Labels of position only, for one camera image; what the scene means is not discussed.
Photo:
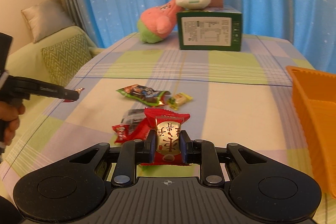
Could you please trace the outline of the person left hand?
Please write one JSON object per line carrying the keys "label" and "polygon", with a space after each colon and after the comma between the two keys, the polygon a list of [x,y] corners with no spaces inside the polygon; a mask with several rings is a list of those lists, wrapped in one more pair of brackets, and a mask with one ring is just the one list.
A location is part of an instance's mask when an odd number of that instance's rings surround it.
{"label": "person left hand", "polygon": [[5,145],[11,145],[15,137],[15,132],[19,128],[19,116],[25,113],[25,106],[21,103],[18,107],[1,102],[1,120],[6,122],[6,127],[3,135]]}

